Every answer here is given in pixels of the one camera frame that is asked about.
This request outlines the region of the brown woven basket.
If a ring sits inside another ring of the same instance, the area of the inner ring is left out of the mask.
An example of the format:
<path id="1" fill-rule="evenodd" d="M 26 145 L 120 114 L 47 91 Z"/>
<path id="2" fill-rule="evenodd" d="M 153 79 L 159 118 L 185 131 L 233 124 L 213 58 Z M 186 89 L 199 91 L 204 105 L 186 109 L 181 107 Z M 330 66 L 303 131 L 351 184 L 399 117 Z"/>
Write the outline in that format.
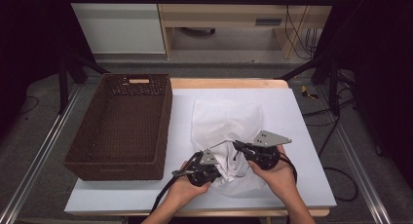
<path id="1" fill-rule="evenodd" d="M 105 74 L 63 164 L 85 181 L 160 180 L 172 105 L 167 74 Z"/>

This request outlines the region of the aluminium rail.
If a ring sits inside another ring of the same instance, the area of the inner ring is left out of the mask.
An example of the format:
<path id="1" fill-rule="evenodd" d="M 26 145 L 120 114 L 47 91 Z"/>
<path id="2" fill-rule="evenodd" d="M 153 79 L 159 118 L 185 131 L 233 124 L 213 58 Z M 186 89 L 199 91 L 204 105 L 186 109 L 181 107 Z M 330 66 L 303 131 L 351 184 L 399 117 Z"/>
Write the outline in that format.
<path id="1" fill-rule="evenodd" d="M 362 194 L 375 223 L 392 224 L 392 220 L 383 205 L 377 190 L 375 189 L 365 167 L 361 163 L 360 158 L 357 156 L 357 153 L 354 150 L 343 126 L 339 123 L 339 119 L 332 113 L 329 113 L 328 116 L 331 120 L 336 121 L 335 132 L 339 138 L 339 145 L 342 148 L 343 154 L 354 175 L 357 187 Z"/>
<path id="2" fill-rule="evenodd" d="M 21 111 L 9 134 L 0 140 L 0 224 L 13 224 L 17 219 L 82 88 L 72 87 L 68 107 L 62 114 L 40 111 L 53 97 L 51 94 L 45 100 L 38 94 L 30 95 L 33 108 Z"/>

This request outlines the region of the white mesh laundry bag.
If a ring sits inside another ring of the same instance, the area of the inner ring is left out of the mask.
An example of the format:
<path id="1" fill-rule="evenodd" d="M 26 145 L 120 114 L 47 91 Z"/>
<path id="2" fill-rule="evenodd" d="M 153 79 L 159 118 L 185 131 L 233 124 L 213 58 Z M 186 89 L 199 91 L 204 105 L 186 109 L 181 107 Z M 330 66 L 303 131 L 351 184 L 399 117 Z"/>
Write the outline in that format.
<path id="1" fill-rule="evenodd" d="M 191 125 L 192 144 L 202 151 L 210 150 L 224 140 L 249 143 L 262 130 L 263 110 L 258 103 L 196 100 Z M 226 196 L 239 196 L 265 187 L 265 182 L 253 174 L 255 179 L 246 184 L 219 185 L 220 176 L 211 186 L 214 191 Z"/>

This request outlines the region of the light wooden desk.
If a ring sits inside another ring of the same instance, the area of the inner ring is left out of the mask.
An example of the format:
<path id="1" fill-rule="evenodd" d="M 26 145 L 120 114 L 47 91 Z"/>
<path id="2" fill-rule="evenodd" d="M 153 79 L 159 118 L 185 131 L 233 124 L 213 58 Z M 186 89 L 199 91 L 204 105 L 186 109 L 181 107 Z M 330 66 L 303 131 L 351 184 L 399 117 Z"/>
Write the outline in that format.
<path id="1" fill-rule="evenodd" d="M 331 8 L 329 6 L 271 6 L 271 5 L 201 5 L 160 4 L 163 27 L 267 27 L 272 28 L 284 58 L 304 39 L 305 29 L 324 28 Z"/>

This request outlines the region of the white cabinet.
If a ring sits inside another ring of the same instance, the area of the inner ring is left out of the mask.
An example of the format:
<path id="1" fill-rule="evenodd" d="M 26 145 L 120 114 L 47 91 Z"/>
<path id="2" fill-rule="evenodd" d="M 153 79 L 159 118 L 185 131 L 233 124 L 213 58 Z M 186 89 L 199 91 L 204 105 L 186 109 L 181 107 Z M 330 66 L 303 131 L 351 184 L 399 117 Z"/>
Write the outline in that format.
<path id="1" fill-rule="evenodd" d="M 163 54 L 156 4 L 86 4 L 72 8 L 94 54 Z"/>

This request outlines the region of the black horizontal bar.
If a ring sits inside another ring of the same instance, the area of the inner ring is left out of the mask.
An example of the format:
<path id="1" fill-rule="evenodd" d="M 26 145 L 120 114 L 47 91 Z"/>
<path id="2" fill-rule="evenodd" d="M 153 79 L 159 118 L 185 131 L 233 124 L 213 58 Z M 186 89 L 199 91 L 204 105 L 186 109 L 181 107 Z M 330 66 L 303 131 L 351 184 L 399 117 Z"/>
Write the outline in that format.
<path id="1" fill-rule="evenodd" d="M 336 0 L 68 0 L 96 4 L 205 4 L 205 5 L 288 5 L 333 6 Z"/>

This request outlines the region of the black curtain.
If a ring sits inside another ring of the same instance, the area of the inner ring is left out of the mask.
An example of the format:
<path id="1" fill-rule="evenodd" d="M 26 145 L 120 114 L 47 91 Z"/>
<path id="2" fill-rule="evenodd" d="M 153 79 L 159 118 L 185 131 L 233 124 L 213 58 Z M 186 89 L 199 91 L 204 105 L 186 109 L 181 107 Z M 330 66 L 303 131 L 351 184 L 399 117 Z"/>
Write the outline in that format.
<path id="1" fill-rule="evenodd" d="M 28 87 L 58 74 L 66 54 L 94 60 L 67 0 L 0 0 L 0 135 L 12 125 Z"/>
<path id="2" fill-rule="evenodd" d="M 354 72 L 366 124 L 413 186 L 413 0 L 340 1 L 331 9 L 318 51 L 351 21 L 334 48 L 336 61 Z"/>

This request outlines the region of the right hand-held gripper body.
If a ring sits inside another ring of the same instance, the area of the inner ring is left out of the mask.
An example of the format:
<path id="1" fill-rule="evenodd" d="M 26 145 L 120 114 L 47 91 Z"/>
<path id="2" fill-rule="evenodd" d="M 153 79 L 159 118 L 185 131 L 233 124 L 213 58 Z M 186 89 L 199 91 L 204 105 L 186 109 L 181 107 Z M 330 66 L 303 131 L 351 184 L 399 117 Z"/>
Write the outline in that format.
<path id="1" fill-rule="evenodd" d="M 279 150 L 279 146 L 291 143 L 292 140 L 270 131 L 261 131 L 248 144 L 252 150 L 242 152 L 248 161 L 255 162 L 263 170 L 274 168 L 279 161 L 291 164 L 288 157 Z"/>

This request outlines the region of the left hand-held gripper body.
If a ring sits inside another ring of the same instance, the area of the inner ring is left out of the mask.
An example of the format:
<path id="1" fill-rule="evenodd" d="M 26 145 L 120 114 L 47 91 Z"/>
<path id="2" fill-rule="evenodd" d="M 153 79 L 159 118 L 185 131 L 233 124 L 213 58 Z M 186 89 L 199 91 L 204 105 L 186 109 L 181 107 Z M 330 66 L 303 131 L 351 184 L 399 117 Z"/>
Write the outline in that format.
<path id="1" fill-rule="evenodd" d="M 217 165 L 218 162 L 213 153 L 206 149 L 196 152 L 180 170 L 175 170 L 172 175 L 174 177 L 186 176 L 192 185 L 202 187 L 221 176 Z"/>

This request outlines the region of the person's right hand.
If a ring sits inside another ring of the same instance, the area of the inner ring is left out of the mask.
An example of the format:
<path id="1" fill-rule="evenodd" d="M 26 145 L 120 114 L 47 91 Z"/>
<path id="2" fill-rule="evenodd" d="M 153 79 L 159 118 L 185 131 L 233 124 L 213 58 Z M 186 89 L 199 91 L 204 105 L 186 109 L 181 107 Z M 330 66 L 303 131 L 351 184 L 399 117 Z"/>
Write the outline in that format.
<path id="1" fill-rule="evenodd" d="M 289 163 L 279 161 L 277 165 L 269 170 L 263 170 L 255 162 L 249 161 L 253 172 L 261 177 L 269 186 L 271 191 L 282 201 L 288 193 L 298 193 L 293 169 Z"/>

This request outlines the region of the black metal stand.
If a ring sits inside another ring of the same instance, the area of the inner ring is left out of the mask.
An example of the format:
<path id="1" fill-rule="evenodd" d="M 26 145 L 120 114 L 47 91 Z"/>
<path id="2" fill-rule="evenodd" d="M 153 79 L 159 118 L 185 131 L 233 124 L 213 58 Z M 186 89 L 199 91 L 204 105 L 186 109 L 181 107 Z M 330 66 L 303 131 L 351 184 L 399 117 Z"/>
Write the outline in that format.
<path id="1" fill-rule="evenodd" d="M 337 93 L 339 68 L 336 59 L 333 56 L 317 56 L 310 61 L 300 65 L 298 68 L 284 75 L 281 75 L 279 77 L 279 80 L 289 81 L 293 77 L 311 68 L 316 69 L 311 78 L 314 85 L 320 85 L 325 81 L 326 78 L 329 78 L 328 107 L 335 116 L 339 116 L 340 110 Z"/>
<path id="2" fill-rule="evenodd" d="M 89 67 L 99 74 L 107 73 L 107 70 L 99 66 L 95 61 L 86 59 L 78 54 L 66 54 L 62 56 L 58 63 L 58 82 L 59 82 L 59 114 L 68 107 L 69 93 L 67 84 L 67 75 L 70 75 L 76 84 L 84 84 L 88 77 L 84 67 Z"/>

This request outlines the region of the white garment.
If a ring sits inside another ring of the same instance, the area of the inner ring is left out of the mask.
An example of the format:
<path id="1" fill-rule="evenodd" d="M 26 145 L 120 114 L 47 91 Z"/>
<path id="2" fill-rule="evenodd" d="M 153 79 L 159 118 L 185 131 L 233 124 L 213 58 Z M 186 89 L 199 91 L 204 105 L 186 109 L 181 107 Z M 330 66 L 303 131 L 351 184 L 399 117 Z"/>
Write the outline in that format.
<path id="1" fill-rule="evenodd" d="M 224 140 L 210 148 L 221 173 L 219 185 L 242 185 L 255 179 L 244 154 L 236 150 L 231 140 Z"/>

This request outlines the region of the person's left hand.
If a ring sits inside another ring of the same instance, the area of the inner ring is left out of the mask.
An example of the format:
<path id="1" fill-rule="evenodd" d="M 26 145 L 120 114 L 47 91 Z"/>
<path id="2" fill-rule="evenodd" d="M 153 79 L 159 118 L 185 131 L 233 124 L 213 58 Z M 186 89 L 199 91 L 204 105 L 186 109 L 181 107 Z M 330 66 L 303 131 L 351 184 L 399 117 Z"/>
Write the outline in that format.
<path id="1" fill-rule="evenodd" d="M 211 183 L 207 182 L 201 187 L 193 185 L 186 176 L 179 177 L 169 188 L 165 203 L 182 208 L 196 197 L 205 194 Z"/>

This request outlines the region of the yellow and black tool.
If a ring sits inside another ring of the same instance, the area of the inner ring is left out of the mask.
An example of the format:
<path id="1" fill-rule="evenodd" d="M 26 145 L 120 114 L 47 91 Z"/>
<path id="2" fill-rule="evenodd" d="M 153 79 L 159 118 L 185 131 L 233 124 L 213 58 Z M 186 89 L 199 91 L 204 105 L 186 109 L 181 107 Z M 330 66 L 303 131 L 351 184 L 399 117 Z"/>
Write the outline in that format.
<path id="1" fill-rule="evenodd" d="M 308 93 L 306 86 L 301 86 L 301 94 L 302 96 L 308 97 L 311 99 L 319 99 L 319 96 L 317 94 Z"/>

